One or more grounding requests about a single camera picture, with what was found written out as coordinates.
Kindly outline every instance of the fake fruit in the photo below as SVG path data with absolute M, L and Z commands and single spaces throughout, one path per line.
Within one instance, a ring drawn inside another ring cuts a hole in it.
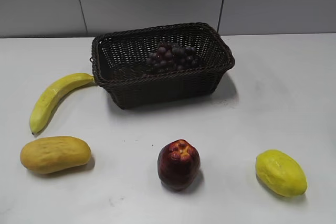
M 90 158 L 88 144 L 72 136 L 39 138 L 26 144 L 20 154 L 22 165 L 40 174 L 85 165 Z
M 38 133 L 47 125 L 52 110 L 67 93 L 93 81 L 93 76 L 87 73 L 74 73 L 51 84 L 39 97 L 30 115 L 31 132 Z
M 279 195 L 291 197 L 304 194 L 307 180 L 300 165 L 287 154 L 268 150 L 258 155 L 258 178 Z
M 187 188 L 195 179 L 200 165 L 196 148 L 182 139 L 163 147 L 157 159 L 160 180 L 174 190 Z
M 197 68 L 200 63 L 195 47 L 180 47 L 170 42 L 160 42 L 156 52 L 149 53 L 146 59 L 149 74 Z

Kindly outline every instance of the table surface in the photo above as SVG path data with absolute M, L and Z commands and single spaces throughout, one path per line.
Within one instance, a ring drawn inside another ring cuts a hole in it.
M 19 160 L 35 139 L 30 113 L 58 78 L 92 72 L 92 38 L 1 39 L 0 223 L 335 223 L 336 34 L 223 40 L 236 65 L 211 96 L 123 111 L 103 88 L 72 93 L 39 137 L 79 137 L 94 161 L 37 176 Z M 202 164 L 173 193 L 156 160 L 179 138 Z M 257 181 L 256 156 L 270 148 L 299 162 L 305 195 L 282 198 Z

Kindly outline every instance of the wall seam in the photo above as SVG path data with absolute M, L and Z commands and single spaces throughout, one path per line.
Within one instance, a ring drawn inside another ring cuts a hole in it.
M 222 0 L 222 4 L 220 6 L 219 19 L 218 19 L 218 25 L 217 25 L 217 32 L 219 32 L 219 27 L 220 27 L 221 20 L 222 20 L 223 7 L 224 7 L 224 0 Z
M 86 20 L 85 20 L 85 15 L 84 15 L 84 11 L 83 11 L 82 2 L 81 2 L 81 0 L 78 0 L 78 1 L 79 1 L 80 10 L 81 10 L 81 12 L 82 12 L 83 21 L 84 21 L 85 35 L 88 36 L 88 35 L 89 35 L 89 32 L 88 32 L 88 27 L 87 27 L 87 25 L 86 25 Z

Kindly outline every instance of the basket rim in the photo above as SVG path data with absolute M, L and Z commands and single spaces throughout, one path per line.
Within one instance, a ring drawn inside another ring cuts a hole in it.
M 111 38 L 111 37 L 116 38 L 116 37 L 125 36 L 125 35 L 137 35 L 137 34 L 148 33 L 151 31 L 162 30 L 162 29 L 176 29 L 179 27 L 185 28 L 185 27 L 195 27 L 195 26 L 198 26 L 199 28 L 207 29 L 208 31 L 211 32 L 213 39 L 215 39 L 216 42 L 221 45 L 222 49 L 224 49 L 228 54 L 228 61 L 226 63 L 220 64 L 220 65 L 213 65 L 213 66 L 198 67 L 195 69 L 186 69 L 186 70 L 169 72 L 169 73 L 150 74 L 150 75 L 146 75 L 142 77 L 130 78 L 130 79 L 124 79 L 124 80 L 107 80 L 101 76 L 98 49 L 99 49 L 100 41 L 102 41 L 103 39 Z M 100 86 L 106 86 L 106 85 L 123 86 L 123 85 L 130 85 L 130 84 L 141 84 L 141 83 L 149 82 L 149 81 L 173 79 L 176 77 L 190 76 L 190 75 L 199 74 L 199 73 L 226 72 L 227 70 L 231 69 L 235 65 L 235 59 L 232 55 L 230 48 L 224 43 L 224 41 L 221 39 L 218 32 L 213 27 L 211 27 L 209 24 L 201 23 L 201 22 L 154 26 L 154 27 L 143 28 L 143 29 L 116 31 L 113 33 L 106 33 L 103 35 L 99 35 L 95 37 L 94 40 L 92 41 L 91 54 L 92 55 L 91 55 L 90 61 L 92 62 L 93 76 L 95 77 L 96 83 Z

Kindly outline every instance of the gray wall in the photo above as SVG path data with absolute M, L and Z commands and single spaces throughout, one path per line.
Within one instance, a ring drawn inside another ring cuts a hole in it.
M 0 0 L 0 37 L 85 34 L 78 0 Z
M 335 0 L 0 0 L 0 37 L 72 37 L 206 22 L 223 35 L 336 32 Z
M 219 32 L 288 34 L 336 32 L 336 0 L 225 0 Z

